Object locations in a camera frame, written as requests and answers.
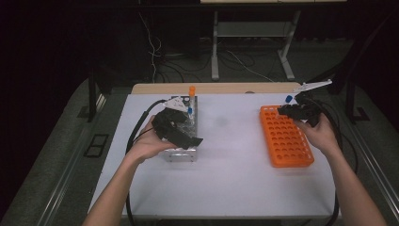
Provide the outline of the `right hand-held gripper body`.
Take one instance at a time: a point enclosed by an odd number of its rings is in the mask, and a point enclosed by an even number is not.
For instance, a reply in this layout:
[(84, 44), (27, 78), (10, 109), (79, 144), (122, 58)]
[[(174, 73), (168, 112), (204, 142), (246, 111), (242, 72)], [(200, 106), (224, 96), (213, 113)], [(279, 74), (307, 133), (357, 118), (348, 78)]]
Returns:
[(311, 127), (319, 123), (319, 115), (322, 113), (322, 107), (319, 103), (312, 99), (310, 91), (328, 86), (332, 83), (330, 79), (321, 82), (303, 83), (300, 87), (294, 89), (295, 96), (299, 93), (305, 95), (302, 105), (299, 105), (301, 121), (306, 121)]

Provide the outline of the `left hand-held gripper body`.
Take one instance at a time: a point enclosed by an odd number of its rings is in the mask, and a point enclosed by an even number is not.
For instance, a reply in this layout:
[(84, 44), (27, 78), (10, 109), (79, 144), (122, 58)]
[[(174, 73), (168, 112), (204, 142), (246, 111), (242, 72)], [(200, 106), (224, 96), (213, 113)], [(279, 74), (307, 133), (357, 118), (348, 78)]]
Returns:
[(173, 135), (185, 134), (183, 130), (184, 120), (182, 112), (187, 111), (188, 106), (184, 103), (181, 96), (172, 96), (163, 103), (164, 109), (155, 115), (152, 126), (156, 130), (157, 136), (170, 139)]

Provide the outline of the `silver metal test tube rack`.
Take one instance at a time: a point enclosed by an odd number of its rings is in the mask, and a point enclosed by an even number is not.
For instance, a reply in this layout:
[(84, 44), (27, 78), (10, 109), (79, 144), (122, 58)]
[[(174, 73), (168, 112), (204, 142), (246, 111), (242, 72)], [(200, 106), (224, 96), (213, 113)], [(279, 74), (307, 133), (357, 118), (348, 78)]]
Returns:
[[(184, 98), (184, 103), (189, 106), (189, 96), (181, 96)], [(195, 105), (193, 107), (195, 124), (191, 125), (189, 120), (184, 124), (183, 130), (187, 136), (196, 137), (198, 135), (198, 97), (195, 96)], [(164, 157), (168, 162), (195, 162), (197, 160), (197, 147), (189, 149), (177, 148), (167, 149), (164, 151)]]

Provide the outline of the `orange plastic test tube rack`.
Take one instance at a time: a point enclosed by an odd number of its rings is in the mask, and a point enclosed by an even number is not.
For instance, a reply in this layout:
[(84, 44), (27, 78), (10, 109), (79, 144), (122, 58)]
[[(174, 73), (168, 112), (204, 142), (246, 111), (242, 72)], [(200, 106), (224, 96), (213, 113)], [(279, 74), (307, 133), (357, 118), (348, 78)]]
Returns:
[(314, 162), (305, 135), (292, 119), (279, 114), (277, 105), (262, 106), (259, 115), (273, 167), (305, 168)]

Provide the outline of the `person's left hand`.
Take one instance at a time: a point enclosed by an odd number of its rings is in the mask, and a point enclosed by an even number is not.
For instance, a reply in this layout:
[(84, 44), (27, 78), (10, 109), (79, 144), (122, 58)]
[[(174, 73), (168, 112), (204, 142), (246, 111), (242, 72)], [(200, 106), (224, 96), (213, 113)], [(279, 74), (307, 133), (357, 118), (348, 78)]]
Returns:
[(142, 129), (140, 136), (124, 157), (124, 160), (128, 163), (141, 164), (164, 150), (175, 148), (174, 144), (160, 139), (155, 134), (155, 129), (152, 126), (153, 119), (154, 116), (151, 116), (149, 122)]

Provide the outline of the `person's right hand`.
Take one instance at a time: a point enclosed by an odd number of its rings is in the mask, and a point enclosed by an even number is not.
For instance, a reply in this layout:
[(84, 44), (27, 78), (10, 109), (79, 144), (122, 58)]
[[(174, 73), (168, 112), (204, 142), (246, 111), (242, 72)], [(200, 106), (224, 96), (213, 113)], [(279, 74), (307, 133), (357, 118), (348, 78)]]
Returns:
[(327, 159), (342, 154), (332, 125), (325, 114), (320, 114), (319, 122), (314, 127), (303, 121), (295, 121), (295, 125), (304, 132), (311, 145), (319, 149)]

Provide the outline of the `black metal stand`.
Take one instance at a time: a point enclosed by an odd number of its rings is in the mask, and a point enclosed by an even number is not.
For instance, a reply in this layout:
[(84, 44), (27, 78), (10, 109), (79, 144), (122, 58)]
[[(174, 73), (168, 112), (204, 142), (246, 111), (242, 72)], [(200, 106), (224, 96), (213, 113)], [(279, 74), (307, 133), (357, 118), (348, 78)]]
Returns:
[(345, 114), (351, 121), (366, 119), (355, 107), (355, 92), (360, 87), (389, 122), (399, 127), (399, 9), (361, 23), (346, 57), (312, 80), (328, 77), (333, 80), (331, 94), (346, 91)]

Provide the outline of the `light wooden table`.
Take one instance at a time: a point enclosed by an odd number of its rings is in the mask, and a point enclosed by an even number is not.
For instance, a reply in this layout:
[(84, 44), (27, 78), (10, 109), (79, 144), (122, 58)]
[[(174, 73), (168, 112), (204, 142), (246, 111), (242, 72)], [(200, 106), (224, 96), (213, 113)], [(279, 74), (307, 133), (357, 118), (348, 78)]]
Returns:
[(254, 83), (159, 83), (136, 84), (133, 94), (187, 94), (194, 86), (197, 94), (211, 93), (291, 93), (300, 87), (296, 82)]

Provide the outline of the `black rectangular floor frame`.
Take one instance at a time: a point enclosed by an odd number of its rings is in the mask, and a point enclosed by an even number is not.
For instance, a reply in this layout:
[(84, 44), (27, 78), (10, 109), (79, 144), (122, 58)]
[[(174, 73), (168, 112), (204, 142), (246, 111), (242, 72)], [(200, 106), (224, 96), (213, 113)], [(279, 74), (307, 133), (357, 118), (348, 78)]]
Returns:
[(107, 140), (108, 140), (108, 134), (95, 134), (92, 137), (87, 149), (84, 152), (84, 157), (87, 158), (101, 157)]

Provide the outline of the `grey metal desk frame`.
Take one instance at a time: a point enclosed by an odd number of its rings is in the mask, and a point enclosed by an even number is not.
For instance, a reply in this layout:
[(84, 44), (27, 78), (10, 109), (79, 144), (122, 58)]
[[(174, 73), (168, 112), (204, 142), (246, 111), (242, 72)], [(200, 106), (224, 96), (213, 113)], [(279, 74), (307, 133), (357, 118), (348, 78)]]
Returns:
[(239, 9), (249, 9), (254, 7), (293, 7), (293, 16), (290, 21), (261, 21), (261, 22), (225, 22), (220, 21), (220, 9), (214, 10), (212, 54), (211, 54), (211, 78), (218, 81), (218, 48), (219, 38), (284, 38), (284, 45), (277, 51), (280, 65), (288, 80), (294, 80), (295, 75), (292, 71), (289, 59), (287, 58), (291, 43), (294, 39), (297, 23), (304, 7), (330, 6), (331, 4), (341, 4), (347, 0), (200, 0), (206, 7), (238, 7)]

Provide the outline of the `metal floor rail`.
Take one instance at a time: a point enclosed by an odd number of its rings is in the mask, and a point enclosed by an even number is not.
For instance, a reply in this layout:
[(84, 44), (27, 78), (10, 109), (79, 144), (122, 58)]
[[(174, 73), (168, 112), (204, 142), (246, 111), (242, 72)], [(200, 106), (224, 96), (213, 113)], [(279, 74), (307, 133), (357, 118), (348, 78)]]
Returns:
[(46, 206), (37, 222), (37, 226), (51, 226), (75, 173), (75, 167), (83, 156), (83, 152), (86, 149), (88, 139), (91, 137), (92, 129), (96, 121), (97, 116), (94, 115), (91, 118), (91, 122), (84, 123), (84, 127), (82, 128), (79, 137), (74, 143), (72, 155), (69, 158), (66, 167), (60, 174), (54, 190), (51, 192), (49, 201), (46, 203)]
[(399, 134), (386, 121), (345, 122), (361, 180), (390, 225), (399, 224)]

